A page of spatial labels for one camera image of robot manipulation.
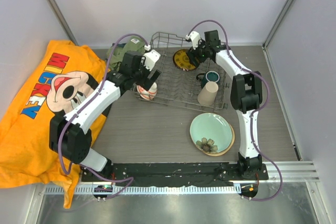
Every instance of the dark teal mug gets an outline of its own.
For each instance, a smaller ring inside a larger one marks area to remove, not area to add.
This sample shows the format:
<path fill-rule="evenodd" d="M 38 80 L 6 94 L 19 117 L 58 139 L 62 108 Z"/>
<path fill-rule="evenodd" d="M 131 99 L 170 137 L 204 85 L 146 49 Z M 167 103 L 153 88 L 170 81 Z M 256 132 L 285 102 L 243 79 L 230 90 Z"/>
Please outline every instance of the dark teal mug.
<path fill-rule="evenodd" d="M 217 84 L 219 83 L 220 76 L 216 71 L 209 71 L 207 73 L 199 73 L 196 75 L 196 80 L 201 82 L 201 88 L 204 88 L 204 86 L 209 82 L 213 81 Z"/>

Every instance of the red letter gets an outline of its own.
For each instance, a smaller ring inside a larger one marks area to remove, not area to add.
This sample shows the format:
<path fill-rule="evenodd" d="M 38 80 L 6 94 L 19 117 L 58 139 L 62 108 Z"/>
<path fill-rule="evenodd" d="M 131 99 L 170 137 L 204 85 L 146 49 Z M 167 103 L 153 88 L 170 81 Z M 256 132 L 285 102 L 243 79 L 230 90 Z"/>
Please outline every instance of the red letter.
<path fill-rule="evenodd" d="M 50 60 L 49 60 L 49 62 L 48 62 L 47 65 L 58 67 L 58 68 L 64 68 L 65 65 L 66 65 L 66 62 L 68 60 L 69 60 L 68 56 L 61 55 L 61 54 L 58 54 L 58 53 L 54 52 L 51 55 L 51 58 L 50 58 Z"/>
<path fill-rule="evenodd" d="M 33 96 L 33 95 L 36 95 L 36 94 L 41 94 L 44 97 L 46 97 L 49 90 L 50 90 L 50 85 L 37 83 L 30 96 Z"/>

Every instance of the wire rack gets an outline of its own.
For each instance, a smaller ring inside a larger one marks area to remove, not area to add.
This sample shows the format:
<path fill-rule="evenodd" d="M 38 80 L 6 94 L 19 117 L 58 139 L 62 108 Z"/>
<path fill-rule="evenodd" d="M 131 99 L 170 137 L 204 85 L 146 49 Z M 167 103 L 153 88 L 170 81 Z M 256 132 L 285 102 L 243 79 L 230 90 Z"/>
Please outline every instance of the wire rack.
<path fill-rule="evenodd" d="M 175 52 L 183 48 L 189 49 L 191 43 L 175 34 L 157 32 L 152 36 L 151 46 L 161 54 L 154 67 L 154 70 L 161 71 L 161 75 L 156 80 L 158 91 L 153 100 L 145 100 L 134 86 L 133 91 L 139 99 L 205 112 L 218 112 L 227 108 L 224 92 L 228 84 L 225 83 L 226 72 L 221 67 L 207 59 L 193 71 L 183 71 L 177 68 L 173 62 Z M 196 80 L 196 76 L 210 70 L 218 72 L 221 77 L 218 93 L 212 106 L 202 106 L 197 101 L 197 96 L 201 91 L 201 82 Z"/>

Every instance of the bowl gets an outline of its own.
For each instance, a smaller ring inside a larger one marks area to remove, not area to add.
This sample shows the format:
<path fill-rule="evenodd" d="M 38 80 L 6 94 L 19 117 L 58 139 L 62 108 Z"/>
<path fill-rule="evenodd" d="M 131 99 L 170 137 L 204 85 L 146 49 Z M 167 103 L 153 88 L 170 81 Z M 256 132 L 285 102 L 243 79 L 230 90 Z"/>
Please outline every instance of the bowl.
<path fill-rule="evenodd" d="M 195 117 L 190 125 L 190 136 L 195 146 L 209 156 L 225 154 L 235 141 L 232 126 L 214 113 Z"/>

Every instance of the cartoon character print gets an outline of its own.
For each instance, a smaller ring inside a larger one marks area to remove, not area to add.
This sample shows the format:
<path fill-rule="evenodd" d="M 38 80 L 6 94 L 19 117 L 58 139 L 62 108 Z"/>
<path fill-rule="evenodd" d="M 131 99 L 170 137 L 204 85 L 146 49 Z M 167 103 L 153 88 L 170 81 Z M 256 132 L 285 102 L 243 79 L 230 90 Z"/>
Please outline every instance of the cartoon character print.
<path fill-rule="evenodd" d="M 92 75 L 73 71 L 56 75 L 51 80 L 47 105 L 55 114 L 65 115 L 79 106 L 97 88 Z"/>

